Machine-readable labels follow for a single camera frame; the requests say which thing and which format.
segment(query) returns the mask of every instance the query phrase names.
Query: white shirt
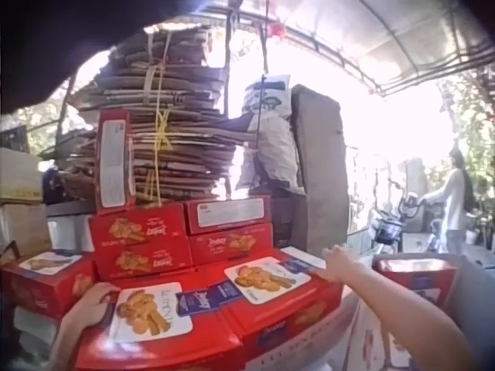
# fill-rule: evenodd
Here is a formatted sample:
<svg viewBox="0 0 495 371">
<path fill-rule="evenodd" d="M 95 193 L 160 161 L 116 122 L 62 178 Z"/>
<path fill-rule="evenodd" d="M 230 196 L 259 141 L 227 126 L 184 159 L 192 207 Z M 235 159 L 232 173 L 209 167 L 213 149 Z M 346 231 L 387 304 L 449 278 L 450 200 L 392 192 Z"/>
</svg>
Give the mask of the white shirt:
<svg viewBox="0 0 495 371">
<path fill-rule="evenodd" d="M 454 168 L 447 175 L 441 189 L 430 192 L 424 199 L 429 203 L 445 203 L 445 217 L 442 221 L 442 232 L 447 230 L 464 230 L 466 228 L 466 212 L 464 211 L 464 189 L 466 180 L 460 168 Z"/>
</svg>

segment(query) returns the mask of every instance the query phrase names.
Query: tarp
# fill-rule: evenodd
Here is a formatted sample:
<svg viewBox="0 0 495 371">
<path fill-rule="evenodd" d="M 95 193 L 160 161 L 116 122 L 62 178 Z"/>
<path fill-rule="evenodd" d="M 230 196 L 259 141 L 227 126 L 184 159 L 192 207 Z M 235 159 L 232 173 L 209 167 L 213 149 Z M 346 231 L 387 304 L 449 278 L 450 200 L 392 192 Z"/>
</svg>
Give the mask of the tarp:
<svg viewBox="0 0 495 371">
<path fill-rule="evenodd" d="M 262 21 L 266 0 L 244 0 Z M 215 0 L 202 14 L 225 13 Z M 495 45 L 458 0 L 270 0 L 289 41 L 333 61 L 382 96 L 495 61 Z"/>
</svg>

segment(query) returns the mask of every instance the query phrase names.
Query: long hair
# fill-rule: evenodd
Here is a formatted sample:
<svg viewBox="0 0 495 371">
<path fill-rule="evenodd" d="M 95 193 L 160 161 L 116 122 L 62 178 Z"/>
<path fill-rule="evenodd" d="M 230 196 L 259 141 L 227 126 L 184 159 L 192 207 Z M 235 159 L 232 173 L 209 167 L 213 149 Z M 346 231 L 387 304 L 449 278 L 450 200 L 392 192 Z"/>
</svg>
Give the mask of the long hair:
<svg viewBox="0 0 495 371">
<path fill-rule="evenodd" d="M 470 213 L 475 208 L 476 199 L 474 197 L 473 181 L 471 180 L 471 177 L 467 173 L 466 168 L 464 166 L 465 165 L 464 156 L 457 147 L 455 147 L 453 150 L 451 150 L 449 155 L 452 158 L 453 165 L 456 168 L 461 169 L 463 172 L 463 175 L 464 175 L 464 211 L 466 211 L 467 213 Z"/>
</svg>

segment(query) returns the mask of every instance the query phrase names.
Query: hand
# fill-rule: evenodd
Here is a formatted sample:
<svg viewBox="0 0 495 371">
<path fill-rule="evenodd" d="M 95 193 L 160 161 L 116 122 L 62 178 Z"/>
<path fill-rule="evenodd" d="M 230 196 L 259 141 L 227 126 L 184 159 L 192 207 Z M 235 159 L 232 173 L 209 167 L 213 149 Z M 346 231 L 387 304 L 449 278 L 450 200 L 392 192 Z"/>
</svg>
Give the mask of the hand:
<svg viewBox="0 0 495 371">
<path fill-rule="evenodd" d="M 108 295 L 120 291 L 113 284 L 101 282 L 90 288 L 86 294 L 69 310 L 63 318 L 69 326 L 76 325 L 79 330 L 96 325 L 107 311 Z"/>
<path fill-rule="evenodd" d="M 335 245 L 333 249 L 323 249 L 323 259 L 325 259 L 326 268 L 313 268 L 310 272 L 327 281 L 345 283 L 347 274 L 356 269 L 356 266 L 361 265 L 353 258 L 349 248 L 339 245 Z"/>
</svg>

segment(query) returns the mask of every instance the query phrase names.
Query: white label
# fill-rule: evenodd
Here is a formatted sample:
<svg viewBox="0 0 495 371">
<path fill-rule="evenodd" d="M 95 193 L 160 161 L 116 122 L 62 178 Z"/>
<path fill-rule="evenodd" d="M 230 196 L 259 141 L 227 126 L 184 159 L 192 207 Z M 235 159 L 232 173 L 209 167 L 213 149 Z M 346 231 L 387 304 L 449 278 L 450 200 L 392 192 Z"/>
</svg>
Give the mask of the white label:
<svg viewBox="0 0 495 371">
<path fill-rule="evenodd" d="M 62 255 L 57 255 L 55 252 L 48 251 L 23 261 L 19 267 L 38 274 L 53 276 L 54 274 L 59 273 L 62 269 L 74 264 L 80 258 L 82 258 L 81 255 L 64 257 Z"/>
<path fill-rule="evenodd" d="M 106 208 L 125 204 L 125 120 L 108 120 L 101 126 L 100 193 Z"/>
<path fill-rule="evenodd" d="M 198 225 L 219 226 L 257 220 L 265 216 L 263 199 L 236 199 L 218 203 L 201 203 L 197 207 Z"/>
<path fill-rule="evenodd" d="M 229 279 L 234 282 L 242 295 L 245 296 L 250 303 L 259 305 L 278 298 L 279 296 L 282 296 L 283 294 L 311 281 L 311 277 L 308 274 L 293 274 L 287 271 L 282 265 L 278 264 L 279 262 L 280 260 L 275 259 L 274 257 L 263 257 L 261 259 L 253 260 L 245 264 L 227 268 L 224 272 L 227 277 L 229 277 Z M 290 280 L 290 287 L 285 288 L 282 286 L 278 286 L 278 289 L 276 291 L 268 291 L 264 288 L 256 288 L 254 286 L 243 287 L 236 282 L 236 279 L 239 278 L 242 267 L 259 267 L 268 274 L 273 274 L 277 277 L 282 277 L 284 279 Z"/>
<path fill-rule="evenodd" d="M 134 180 L 134 144 L 132 143 L 132 138 L 129 138 L 128 154 L 129 154 L 129 159 L 128 159 L 129 193 L 131 193 L 131 195 L 134 196 L 136 194 L 136 184 Z"/>
<path fill-rule="evenodd" d="M 283 249 L 280 249 L 280 251 L 282 253 L 290 255 L 291 257 L 295 257 L 297 259 L 305 261 L 306 263 L 311 264 L 314 267 L 318 267 L 320 269 L 326 268 L 326 263 L 325 263 L 324 259 L 321 259 L 319 257 L 315 257 L 314 255 L 311 255 L 311 254 L 308 254 L 304 251 L 296 249 L 295 247 L 292 247 L 292 246 L 284 247 Z"/>
<path fill-rule="evenodd" d="M 440 297 L 440 289 L 439 288 L 427 288 L 425 290 L 414 290 L 416 294 L 421 296 L 422 298 L 430 301 L 431 303 L 437 305 Z"/>
<path fill-rule="evenodd" d="M 156 303 L 156 311 L 169 324 L 169 328 L 157 335 L 152 335 L 147 329 L 144 333 L 136 333 L 133 330 L 130 321 L 118 316 L 119 305 L 124 304 L 129 297 L 136 291 L 143 290 L 145 294 L 153 295 L 152 300 Z M 170 338 L 173 336 L 184 335 L 193 330 L 193 322 L 190 316 L 179 317 L 177 315 L 177 297 L 176 294 L 182 292 L 182 285 L 179 282 L 169 284 L 158 284 L 144 288 L 132 288 L 121 291 L 118 296 L 114 317 L 112 318 L 109 330 L 109 338 L 114 342 L 146 342 L 149 340 L 158 340 Z"/>
</svg>

